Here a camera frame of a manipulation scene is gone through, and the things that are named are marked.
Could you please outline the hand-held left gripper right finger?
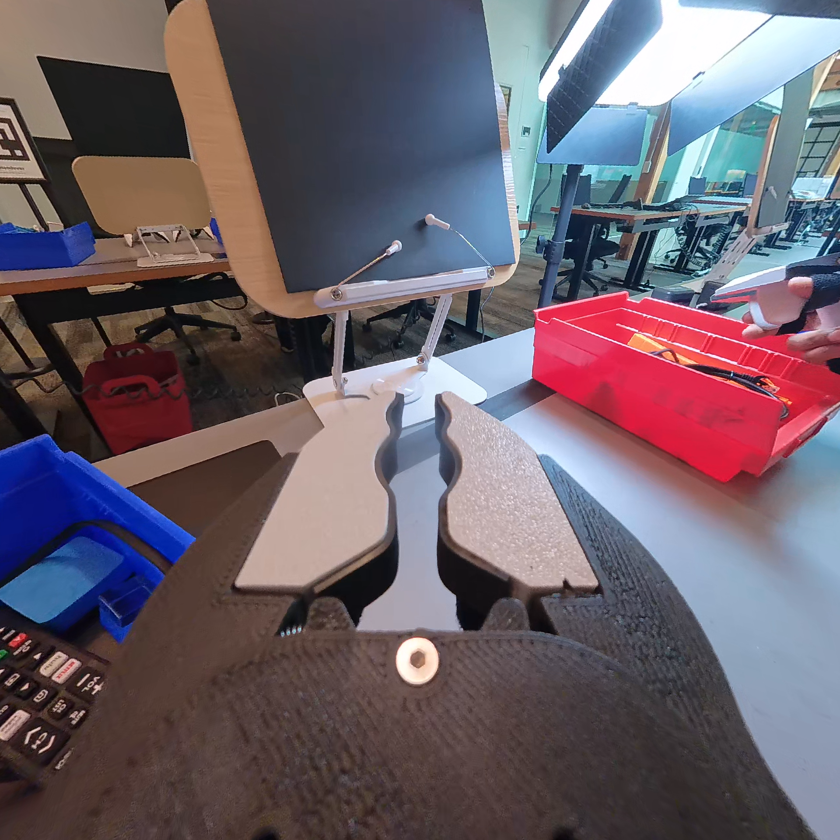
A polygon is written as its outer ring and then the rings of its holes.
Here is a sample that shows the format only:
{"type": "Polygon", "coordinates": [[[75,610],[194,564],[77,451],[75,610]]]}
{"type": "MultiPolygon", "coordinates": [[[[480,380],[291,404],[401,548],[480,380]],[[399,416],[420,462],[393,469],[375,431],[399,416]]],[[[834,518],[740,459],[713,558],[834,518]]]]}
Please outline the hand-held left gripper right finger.
{"type": "Polygon", "coordinates": [[[461,604],[588,596],[599,581],[535,450],[453,392],[435,400],[437,568],[461,604]]]}

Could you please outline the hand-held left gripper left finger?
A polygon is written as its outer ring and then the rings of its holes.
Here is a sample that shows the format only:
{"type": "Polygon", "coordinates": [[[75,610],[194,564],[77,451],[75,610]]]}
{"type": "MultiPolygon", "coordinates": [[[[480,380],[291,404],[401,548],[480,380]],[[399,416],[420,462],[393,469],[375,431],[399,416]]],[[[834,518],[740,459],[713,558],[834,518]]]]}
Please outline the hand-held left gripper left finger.
{"type": "Polygon", "coordinates": [[[301,449],[241,567],[244,592],[318,594],[390,549],[404,397],[346,397],[301,449]]]}

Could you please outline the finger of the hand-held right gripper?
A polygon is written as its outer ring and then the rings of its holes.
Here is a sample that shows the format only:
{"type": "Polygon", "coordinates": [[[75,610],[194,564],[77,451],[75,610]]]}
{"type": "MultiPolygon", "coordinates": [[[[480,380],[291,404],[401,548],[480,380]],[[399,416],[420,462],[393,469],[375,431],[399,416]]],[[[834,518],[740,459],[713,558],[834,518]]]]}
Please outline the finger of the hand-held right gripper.
{"type": "Polygon", "coordinates": [[[755,301],[759,305],[791,305],[792,293],[787,282],[730,282],[717,289],[710,302],[734,303],[755,301]]]}
{"type": "Polygon", "coordinates": [[[763,269],[733,280],[729,280],[724,285],[730,282],[741,282],[743,284],[746,284],[748,282],[787,282],[789,291],[792,293],[792,298],[808,298],[809,281],[802,280],[800,282],[800,285],[797,286],[796,283],[798,281],[789,278],[786,275],[787,268],[784,266],[780,266],[769,269],[763,269]]]}

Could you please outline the red plastic bin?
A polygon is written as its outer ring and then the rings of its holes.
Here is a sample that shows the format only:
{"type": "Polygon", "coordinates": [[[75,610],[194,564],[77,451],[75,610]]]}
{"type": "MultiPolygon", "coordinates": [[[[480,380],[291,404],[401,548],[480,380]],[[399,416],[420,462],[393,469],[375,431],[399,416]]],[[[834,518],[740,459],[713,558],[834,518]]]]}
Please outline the red plastic bin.
{"type": "Polygon", "coordinates": [[[838,413],[838,374],[733,318],[625,292],[534,312],[532,377],[707,476],[761,476],[838,413]],[[627,346],[645,333],[700,362],[627,346]]]}

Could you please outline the orange plastic strip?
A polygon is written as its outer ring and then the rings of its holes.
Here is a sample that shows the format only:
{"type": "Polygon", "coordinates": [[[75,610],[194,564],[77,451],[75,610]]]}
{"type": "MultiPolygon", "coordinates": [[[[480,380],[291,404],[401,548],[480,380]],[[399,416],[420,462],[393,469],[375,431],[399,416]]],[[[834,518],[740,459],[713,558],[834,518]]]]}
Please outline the orange plastic strip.
{"type": "Polygon", "coordinates": [[[646,353],[661,360],[673,362],[683,366],[694,366],[700,362],[684,353],[680,353],[666,343],[661,343],[650,335],[636,332],[628,341],[627,346],[633,350],[646,353]]]}

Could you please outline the wooden office desk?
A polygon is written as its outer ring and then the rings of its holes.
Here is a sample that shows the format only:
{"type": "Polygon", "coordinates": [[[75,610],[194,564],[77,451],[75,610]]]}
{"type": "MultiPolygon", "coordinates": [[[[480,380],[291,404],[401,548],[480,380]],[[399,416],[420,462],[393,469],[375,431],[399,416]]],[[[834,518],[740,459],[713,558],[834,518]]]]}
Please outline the wooden office desk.
{"type": "MultiPolygon", "coordinates": [[[[631,254],[629,267],[625,277],[621,280],[603,278],[609,283],[608,287],[615,287],[628,291],[650,291],[652,286],[644,283],[644,274],[648,261],[653,252],[655,240],[661,230],[678,229],[688,226],[692,229],[689,241],[693,242],[700,236],[700,231],[708,226],[715,226],[728,222],[733,225],[741,216],[749,213],[749,206],[744,203],[670,203],[654,208],[621,207],[573,207],[573,214],[602,216],[614,219],[617,230],[624,234],[637,237],[637,242],[631,254]]],[[[538,244],[542,247],[542,257],[545,258],[550,239],[540,237],[538,244]]],[[[582,268],[567,279],[569,292],[566,297],[575,300],[581,288],[582,268]]]]}

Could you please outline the black board with wooden back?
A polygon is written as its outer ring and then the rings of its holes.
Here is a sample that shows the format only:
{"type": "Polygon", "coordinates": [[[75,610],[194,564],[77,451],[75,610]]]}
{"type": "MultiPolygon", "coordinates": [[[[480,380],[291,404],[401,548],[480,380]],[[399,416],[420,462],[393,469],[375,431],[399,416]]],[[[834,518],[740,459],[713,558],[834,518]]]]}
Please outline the black board with wooden back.
{"type": "Polygon", "coordinates": [[[725,284],[744,256],[764,237],[786,229],[787,207],[812,105],[814,68],[784,85],[782,111],[771,123],[745,228],[705,275],[725,284]]]}
{"type": "Polygon", "coordinates": [[[175,157],[77,157],[72,173],[97,225],[141,246],[137,266],[182,268],[214,262],[193,233],[209,228],[212,210],[197,164],[175,157]]]}

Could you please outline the black office chair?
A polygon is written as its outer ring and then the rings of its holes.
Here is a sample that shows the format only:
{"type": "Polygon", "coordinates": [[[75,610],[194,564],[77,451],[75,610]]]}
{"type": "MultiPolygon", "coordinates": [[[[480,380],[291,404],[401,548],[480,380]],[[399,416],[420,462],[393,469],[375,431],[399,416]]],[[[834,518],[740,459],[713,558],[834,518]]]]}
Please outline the black office chair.
{"type": "Polygon", "coordinates": [[[163,316],[135,328],[134,338],[138,343],[149,343],[163,333],[172,332],[187,350],[187,363],[197,366],[200,364],[200,359],[186,336],[185,328],[197,328],[201,331],[222,330],[228,332],[231,341],[242,340],[241,332],[233,324],[214,321],[195,314],[179,313],[172,307],[165,307],[163,316]]]}
{"type": "Polygon", "coordinates": [[[606,258],[613,257],[620,249],[619,244],[610,239],[614,221],[609,217],[572,214],[566,232],[562,259],[572,260],[574,266],[570,269],[559,270],[554,286],[554,300],[571,299],[560,294],[560,283],[567,281],[578,268],[582,268],[581,283],[591,288],[595,297],[607,290],[608,281],[592,274],[592,268],[598,259],[606,268],[606,258]]]}

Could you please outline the black light stand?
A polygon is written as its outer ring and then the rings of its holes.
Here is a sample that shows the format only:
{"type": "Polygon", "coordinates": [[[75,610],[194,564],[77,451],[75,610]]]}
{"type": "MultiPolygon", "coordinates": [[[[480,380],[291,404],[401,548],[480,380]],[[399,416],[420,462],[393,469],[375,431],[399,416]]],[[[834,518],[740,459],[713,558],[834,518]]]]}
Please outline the black light stand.
{"type": "Polygon", "coordinates": [[[582,164],[568,164],[565,171],[565,182],[560,192],[560,210],[554,224],[554,231],[545,257],[546,267],[541,283],[538,309],[551,304],[553,291],[557,282],[560,262],[564,255],[566,235],[574,207],[574,199],[584,169],[582,164]]]}

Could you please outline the studio light panel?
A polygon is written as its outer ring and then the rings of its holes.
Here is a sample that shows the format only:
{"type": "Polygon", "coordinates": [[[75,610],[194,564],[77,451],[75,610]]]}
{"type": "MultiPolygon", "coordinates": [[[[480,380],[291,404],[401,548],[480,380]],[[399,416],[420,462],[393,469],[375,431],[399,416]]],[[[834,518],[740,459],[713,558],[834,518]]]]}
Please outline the studio light panel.
{"type": "Polygon", "coordinates": [[[837,53],[838,2],[580,2],[539,79],[538,163],[635,165],[651,109],[668,152],[837,53]]]}

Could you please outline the wooden desk with black legs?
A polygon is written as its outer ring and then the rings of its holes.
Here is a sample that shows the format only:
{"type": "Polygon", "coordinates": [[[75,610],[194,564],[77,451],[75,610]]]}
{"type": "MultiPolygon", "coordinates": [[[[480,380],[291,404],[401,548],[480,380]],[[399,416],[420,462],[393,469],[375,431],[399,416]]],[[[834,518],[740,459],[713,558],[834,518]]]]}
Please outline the wooden desk with black legs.
{"type": "Polygon", "coordinates": [[[82,373],[55,331],[57,324],[245,299],[225,259],[196,266],[140,268],[135,260],[84,262],[71,268],[3,271],[2,298],[12,298],[28,330],[88,421],[82,373]]]}

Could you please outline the black remote control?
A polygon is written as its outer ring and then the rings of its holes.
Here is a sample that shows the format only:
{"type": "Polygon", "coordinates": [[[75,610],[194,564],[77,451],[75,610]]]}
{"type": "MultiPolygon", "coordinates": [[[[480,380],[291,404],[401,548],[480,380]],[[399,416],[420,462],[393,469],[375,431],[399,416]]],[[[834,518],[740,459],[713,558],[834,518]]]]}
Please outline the black remote control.
{"type": "Polygon", "coordinates": [[[1,781],[42,787],[67,765],[109,662],[6,607],[1,616],[1,781]]]}

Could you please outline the black board on white stand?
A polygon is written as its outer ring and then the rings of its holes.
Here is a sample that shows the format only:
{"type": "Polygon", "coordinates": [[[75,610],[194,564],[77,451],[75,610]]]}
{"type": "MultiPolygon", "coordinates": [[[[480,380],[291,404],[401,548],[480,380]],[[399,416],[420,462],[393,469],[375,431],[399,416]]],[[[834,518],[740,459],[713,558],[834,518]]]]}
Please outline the black board on white stand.
{"type": "Polygon", "coordinates": [[[365,400],[487,391],[434,353],[453,296],[519,261],[507,109],[481,2],[180,2],[167,69],[224,250],[301,363],[324,424],[365,400]]]}

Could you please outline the small marker sign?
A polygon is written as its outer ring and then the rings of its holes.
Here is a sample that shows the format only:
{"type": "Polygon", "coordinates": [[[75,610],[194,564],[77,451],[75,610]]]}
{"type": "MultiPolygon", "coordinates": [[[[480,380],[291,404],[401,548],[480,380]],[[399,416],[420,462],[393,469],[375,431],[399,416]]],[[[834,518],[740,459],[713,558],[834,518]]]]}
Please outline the small marker sign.
{"type": "Polygon", "coordinates": [[[48,186],[49,174],[16,101],[4,97],[1,97],[1,183],[18,187],[39,228],[48,232],[49,224],[28,187],[48,186]]]}

